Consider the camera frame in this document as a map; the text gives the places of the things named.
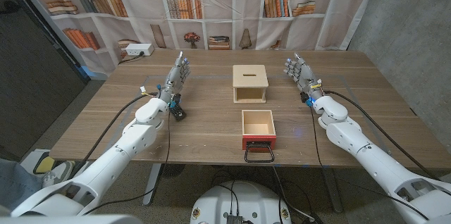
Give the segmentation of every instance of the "red drawer front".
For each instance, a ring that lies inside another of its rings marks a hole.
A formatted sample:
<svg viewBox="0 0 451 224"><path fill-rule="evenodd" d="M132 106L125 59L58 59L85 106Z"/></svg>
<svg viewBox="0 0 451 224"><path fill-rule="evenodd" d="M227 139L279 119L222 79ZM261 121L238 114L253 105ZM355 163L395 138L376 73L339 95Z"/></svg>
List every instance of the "red drawer front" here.
<svg viewBox="0 0 451 224"><path fill-rule="evenodd" d="M274 150L274 146L276 145L276 136L275 135L243 135L242 136L242 149L246 150L246 146L248 142L270 142L271 149ZM269 151L267 148L251 148L249 151Z"/></svg>

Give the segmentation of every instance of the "robotic arm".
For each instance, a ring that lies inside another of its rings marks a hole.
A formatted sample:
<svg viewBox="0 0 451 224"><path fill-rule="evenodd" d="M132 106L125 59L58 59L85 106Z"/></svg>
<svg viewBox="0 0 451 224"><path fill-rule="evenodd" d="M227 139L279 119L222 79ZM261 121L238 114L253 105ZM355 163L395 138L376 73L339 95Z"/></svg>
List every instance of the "robotic arm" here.
<svg viewBox="0 0 451 224"><path fill-rule="evenodd" d="M295 61L287 60L284 72L297 83L302 101L321 115L318 123L326 130L329 140L353 155L387 195L425 215L392 200L404 220L409 224L426 223L450 215L451 185L410 172L371 142L359 124L348 116L347 109L324 95L321 80L316 79L304 59L295 56Z"/></svg>
<svg viewBox="0 0 451 224"><path fill-rule="evenodd" d="M175 94L190 74L183 53L175 60L157 97L136 111L135 119L123 130L121 138L81 175L45 187L33 194L11 213L12 217L34 213L45 216L82 216L99 202L130 160L151 146L168 115Z"/></svg>

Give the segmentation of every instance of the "power strip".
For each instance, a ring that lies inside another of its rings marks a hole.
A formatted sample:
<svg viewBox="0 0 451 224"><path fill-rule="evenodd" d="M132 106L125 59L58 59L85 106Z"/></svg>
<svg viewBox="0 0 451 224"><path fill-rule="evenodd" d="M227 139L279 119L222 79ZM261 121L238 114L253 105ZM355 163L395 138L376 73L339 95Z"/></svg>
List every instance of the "power strip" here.
<svg viewBox="0 0 451 224"><path fill-rule="evenodd" d="M129 56L138 56L141 51L144 56L150 56L155 49L152 44L129 44L125 50Z"/></svg>

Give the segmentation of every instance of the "wooden table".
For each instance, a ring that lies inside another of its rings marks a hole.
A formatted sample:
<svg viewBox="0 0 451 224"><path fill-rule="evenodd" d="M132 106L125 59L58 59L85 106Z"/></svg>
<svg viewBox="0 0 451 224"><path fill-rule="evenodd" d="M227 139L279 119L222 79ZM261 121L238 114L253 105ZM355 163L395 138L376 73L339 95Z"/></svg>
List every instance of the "wooden table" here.
<svg viewBox="0 0 451 224"><path fill-rule="evenodd" d="M56 159L79 160L89 151L115 114L140 94L144 85L153 92L162 84L178 51L158 50L152 56L118 66L85 109L56 143L50 155ZM276 127L276 157L267 165L319 166L310 110L300 101L296 84L284 74L286 58L292 51L205 51L188 50L191 75L182 94L187 117L176 122L171 116L171 152L168 162L190 164L248 165L242 150L241 110L271 109ZM409 109L401 96L361 52L303 51L300 55L323 80L324 89L358 101L393 139L427 168L448 169L451 155L423 122ZM232 66L264 64L269 87L266 104L234 104ZM350 116L365 135L387 149L402 165L416 166L397 150L363 115L340 97ZM121 134L123 126L148 99L140 99L123 112L92 154L98 158ZM321 161L332 167L360 167L347 152L329 142L326 131L316 125ZM163 163L168 148L168 131L159 131L154 145L134 160Z"/></svg>

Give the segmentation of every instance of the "printed backdrop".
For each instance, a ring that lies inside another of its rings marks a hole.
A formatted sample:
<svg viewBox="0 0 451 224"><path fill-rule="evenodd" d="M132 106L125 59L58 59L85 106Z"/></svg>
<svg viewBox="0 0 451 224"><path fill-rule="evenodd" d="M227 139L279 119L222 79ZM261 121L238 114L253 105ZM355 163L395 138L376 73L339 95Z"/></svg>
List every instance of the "printed backdrop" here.
<svg viewBox="0 0 451 224"><path fill-rule="evenodd" d="M155 49L342 49L368 0L38 0L66 45L109 75L130 43Z"/></svg>

